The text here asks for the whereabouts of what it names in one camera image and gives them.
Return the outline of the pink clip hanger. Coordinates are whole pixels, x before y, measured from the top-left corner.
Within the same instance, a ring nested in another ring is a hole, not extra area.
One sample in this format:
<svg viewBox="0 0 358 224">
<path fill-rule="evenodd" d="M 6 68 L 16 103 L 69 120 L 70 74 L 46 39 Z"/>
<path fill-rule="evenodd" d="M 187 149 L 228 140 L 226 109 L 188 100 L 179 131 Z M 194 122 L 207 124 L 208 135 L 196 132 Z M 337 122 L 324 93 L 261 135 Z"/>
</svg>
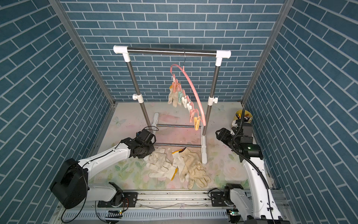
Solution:
<svg viewBox="0 0 358 224">
<path fill-rule="evenodd" d="M 184 51 L 184 61 L 186 61 L 186 52 Z M 186 94 L 185 90 L 182 88 L 180 82 L 178 81 L 178 79 L 176 78 L 175 74 L 173 73 L 173 67 L 177 67 L 180 69 L 180 71 L 183 73 L 183 75 L 185 76 L 185 78 L 187 79 L 191 90 L 195 96 L 195 99 L 197 101 L 198 107 L 199 108 L 195 108 L 194 103 L 192 102 L 192 100 L 190 99 L 190 97 Z M 205 115 L 203 114 L 203 107 L 199 98 L 199 95 L 194 87 L 193 82 L 191 81 L 191 79 L 189 78 L 188 74 L 185 72 L 185 62 L 183 63 L 183 66 L 177 65 L 177 64 L 173 64 L 170 67 L 170 73 L 172 76 L 172 84 L 174 86 L 175 89 L 177 89 L 179 91 L 179 104 L 178 105 L 183 105 L 189 112 L 189 122 L 194 124 L 194 129 L 196 131 L 199 130 L 200 128 L 200 124 L 203 123 L 203 126 L 206 125 L 206 122 L 203 120 L 205 119 Z"/>
</svg>

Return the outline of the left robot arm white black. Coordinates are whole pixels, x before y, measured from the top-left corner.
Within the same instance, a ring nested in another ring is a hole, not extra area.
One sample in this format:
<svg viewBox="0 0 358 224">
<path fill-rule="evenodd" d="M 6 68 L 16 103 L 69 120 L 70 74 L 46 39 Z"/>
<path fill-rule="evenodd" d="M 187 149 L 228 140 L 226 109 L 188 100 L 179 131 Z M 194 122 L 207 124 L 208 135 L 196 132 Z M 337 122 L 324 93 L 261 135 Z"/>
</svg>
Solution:
<svg viewBox="0 0 358 224">
<path fill-rule="evenodd" d="M 145 158 L 155 150 L 155 142 L 156 136 L 144 128 L 136 133 L 135 138 L 125 138 L 97 155 L 78 161 L 70 158 L 63 162 L 49 189 L 65 209 L 72 209 L 83 201 L 103 201 L 118 207 L 122 205 L 124 195 L 117 184 L 95 185 L 89 180 L 119 161 L 131 157 Z"/>
</svg>

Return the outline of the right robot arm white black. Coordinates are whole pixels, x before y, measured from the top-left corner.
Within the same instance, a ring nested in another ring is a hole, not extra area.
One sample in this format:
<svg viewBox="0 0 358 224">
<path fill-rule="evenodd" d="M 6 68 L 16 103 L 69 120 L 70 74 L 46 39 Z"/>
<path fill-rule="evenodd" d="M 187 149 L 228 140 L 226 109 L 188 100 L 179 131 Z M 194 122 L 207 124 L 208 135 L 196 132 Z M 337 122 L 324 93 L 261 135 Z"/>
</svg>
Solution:
<svg viewBox="0 0 358 224">
<path fill-rule="evenodd" d="M 254 143 L 252 126 L 244 123 L 231 130 L 222 128 L 215 132 L 217 140 L 237 154 L 248 177 L 251 196 L 248 197 L 239 184 L 227 184 L 224 200 L 235 208 L 229 212 L 234 224 L 288 224 L 272 195 L 266 177 L 263 152 Z"/>
</svg>

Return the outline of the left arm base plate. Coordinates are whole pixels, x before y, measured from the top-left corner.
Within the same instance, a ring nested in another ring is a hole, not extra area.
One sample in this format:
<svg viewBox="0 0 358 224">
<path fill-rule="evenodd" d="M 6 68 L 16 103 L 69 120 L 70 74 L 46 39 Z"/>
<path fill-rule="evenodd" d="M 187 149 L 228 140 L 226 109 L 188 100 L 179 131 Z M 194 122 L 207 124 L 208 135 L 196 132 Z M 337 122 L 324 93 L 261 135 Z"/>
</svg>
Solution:
<svg viewBox="0 0 358 224">
<path fill-rule="evenodd" d="M 138 199 L 138 192 L 124 192 L 121 196 L 115 196 L 114 199 L 109 202 L 98 201 L 98 208 L 134 208 Z"/>
</svg>

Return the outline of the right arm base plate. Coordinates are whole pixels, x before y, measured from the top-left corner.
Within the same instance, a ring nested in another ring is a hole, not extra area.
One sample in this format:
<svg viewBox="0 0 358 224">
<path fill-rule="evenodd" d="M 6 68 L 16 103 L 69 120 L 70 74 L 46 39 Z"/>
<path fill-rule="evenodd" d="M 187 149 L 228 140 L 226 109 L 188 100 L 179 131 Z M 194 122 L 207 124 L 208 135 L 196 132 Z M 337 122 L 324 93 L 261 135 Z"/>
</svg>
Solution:
<svg viewBox="0 0 358 224">
<path fill-rule="evenodd" d="M 211 205 L 213 207 L 232 207 L 233 205 L 225 199 L 224 192 L 222 191 L 212 191 L 209 193 L 211 199 Z"/>
</svg>

